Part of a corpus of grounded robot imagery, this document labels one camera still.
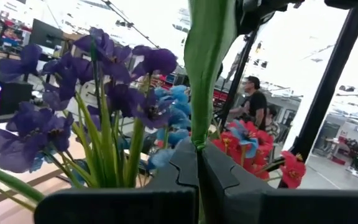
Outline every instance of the black pole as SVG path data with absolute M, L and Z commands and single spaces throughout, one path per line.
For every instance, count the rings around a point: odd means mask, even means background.
M 223 104 L 220 128 L 224 127 L 226 120 L 227 120 L 227 116 L 229 115 L 229 111 L 230 111 L 231 107 L 233 106 L 234 98 L 236 96 L 237 89 L 239 87 L 242 74 L 244 73 L 244 68 L 246 67 L 246 63 L 248 61 L 248 56 L 252 49 L 252 45 L 255 42 L 255 39 L 256 39 L 256 36 L 258 33 L 258 29 L 259 29 L 259 27 L 257 27 L 255 29 L 255 31 L 253 31 L 250 34 L 249 38 L 246 40 L 247 41 L 246 45 L 244 46 L 244 48 L 241 51 L 241 58 L 240 58 L 239 65 L 237 66 L 236 73 L 234 74 L 234 79 L 233 79 L 233 82 L 231 83 L 230 90 L 229 90 L 229 93 L 227 94 L 226 101 Z
M 314 140 L 334 96 L 338 80 L 357 38 L 358 5 L 351 9 L 346 17 L 300 134 L 290 149 L 293 154 L 301 154 L 304 161 L 307 160 L 313 147 Z M 287 188 L 288 186 L 281 181 L 278 187 Z

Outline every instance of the purple flower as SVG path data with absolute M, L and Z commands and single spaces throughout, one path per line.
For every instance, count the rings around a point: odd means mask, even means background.
M 36 170 L 45 150 L 67 151 L 72 124 L 71 113 L 57 117 L 50 109 L 36 110 L 30 103 L 21 103 L 6 130 L 0 129 L 0 168 L 15 173 Z
M 49 108 L 55 111 L 63 111 L 67 108 L 70 100 L 61 100 L 59 97 L 59 87 L 55 87 L 49 83 L 44 84 L 45 92 L 42 99 L 49 105 Z
M 109 38 L 109 34 L 105 33 L 102 29 L 92 27 L 89 30 L 89 35 L 81 37 L 74 41 L 74 45 L 79 49 L 90 53 L 92 50 L 92 41 L 96 47 L 96 58 L 104 60 L 104 58 L 111 58 L 114 50 L 114 42 Z
M 161 128 L 167 124 L 170 117 L 169 106 L 172 101 L 159 101 L 154 91 L 150 90 L 147 97 L 139 103 L 140 108 L 133 109 L 132 114 L 142 120 L 143 124 L 152 128 Z
M 71 60 L 71 67 L 69 68 L 71 75 L 77 77 L 80 85 L 93 80 L 93 67 L 92 62 L 83 58 L 73 57 Z
M 137 75 L 131 76 L 125 65 L 131 54 L 131 48 L 129 46 L 118 47 L 115 46 L 111 57 L 106 58 L 103 61 L 103 72 L 106 75 L 112 76 L 115 81 L 120 81 L 128 84 L 139 77 Z
M 101 62 L 100 65 L 105 75 L 110 75 L 114 77 L 115 81 L 123 83 L 130 83 L 139 78 L 130 76 L 125 65 L 132 51 L 129 46 L 115 46 L 114 42 L 109 39 L 108 34 L 105 34 L 101 29 L 91 29 L 90 33 L 90 35 L 80 38 L 74 44 L 85 52 L 91 52 L 92 41 L 94 40 L 96 59 Z
M 20 53 L 20 60 L 2 59 L 0 61 L 0 71 L 6 81 L 14 80 L 23 74 L 38 75 L 38 59 L 42 54 L 42 49 L 36 44 L 26 45 Z
M 133 73 L 142 76 L 146 73 L 158 72 L 168 75 L 177 67 L 177 57 L 168 49 L 151 49 L 143 45 L 136 46 L 132 53 L 144 56 L 143 62 L 139 63 Z
M 106 85 L 106 94 L 111 105 L 111 111 L 121 111 L 125 118 L 132 117 L 132 110 L 136 108 L 138 102 L 144 99 L 144 95 L 135 88 L 129 88 L 125 84 Z

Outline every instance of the cable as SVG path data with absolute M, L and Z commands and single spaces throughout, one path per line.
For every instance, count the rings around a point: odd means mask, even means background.
M 53 15 L 52 10 L 50 10 L 50 7 L 49 7 L 49 4 L 48 4 L 47 0 L 44 0 L 44 2 L 45 2 L 45 4 L 47 5 L 48 11 L 49 11 L 50 14 L 52 15 L 52 18 L 54 19 L 54 21 L 55 21 L 57 27 L 58 27 L 59 29 L 62 29 L 62 28 L 60 27 L 59 23 L 57 22 L 55 16 Z
M 139 29 L 137 29 L 137 28 L 134 26 L 134 23 L 133 23 L 133 22 L 129 22 L 129 20 L 128 20 L 127 18 L 124 18 L 125 14 L 124 14 L 122 11 L 120 11 L 117 6 L 115 6 L 113 3 L 111 3 L 111 1 L 109 1 L 109 0 L 102 0 L 102 2 L 104 2 L 104 3 L 107 5 L 107 7 L 109 7 L 109 8 L 110 8 L 113 12 L 115 12 L 119 17 L 121 17 L 125 22 L 131 24 L 131 25 L 132 25 L 132 28 L 133 28 L 134 30 L 136 30 L 142 37 L 146 38 L 146 40 L 148 40 L 152 45 L 154 45 L 154 46 L 155 46 L 156 48 L 158 48 L 158 49 L 160 48 L 160 46 L 158 46 L 157 44 L 153 43 L 148 36 L 144 35 Z
M 321 53 L 321 52 L 323 52 L 323 51 L 325 51 L 325 50 L 327 50 L 327 49 L 330 49 L 331 47 L 334 47 L 335 44 L 330 44 L 330 45 L 328 45 L 327 47 L 325 47 L 325 48 L 323 48 L 323 49 L 319 49 L 317 52 L 312 53 L 312 54 L 310 54 L 310 55 L 308 55 L 308 56 L 302 58 L 301 60 L 308 59 L 308 58 L 312 57 L 312 56 L 315 55 L 315 54 L 318 54 L 318 53 Z

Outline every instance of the gray floor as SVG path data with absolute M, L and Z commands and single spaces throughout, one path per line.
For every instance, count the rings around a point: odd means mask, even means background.
M 279 155 L 280 148 L 275 151 L 275 156 Z M 270 173 L 271 177 L 277 175 L 278 171 Z M 278 180 L 269 182 L 272 187 L 277 187 L 278 183 Z M 310 155 L 306 162 L 306 175 L 299 188 L 358 190 L 358 178 L 346 171 L 346 166 L 334 163 L 324 157 Z

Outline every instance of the black t-shirt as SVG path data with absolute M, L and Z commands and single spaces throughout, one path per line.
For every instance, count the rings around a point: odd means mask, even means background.
M 266 120 L 266 110 L 267 110 L 266 96 L 262 92 L 256 91 L 254 94 L 248 96 L 246 100 L 241 104 L 241 106 L 244 106 L 248 101 L 249 101 L 249 114 L 243 114 L 242 117 L 245 118 L 250 116 L 251 118 L 255 118 L 256 111 L 259 109 L 263 109 L 264 118 L 262 120 L 262 124 L 260 124 L 259 126 L 259 129 L 265 130 L 266 128 L 265 120 Z

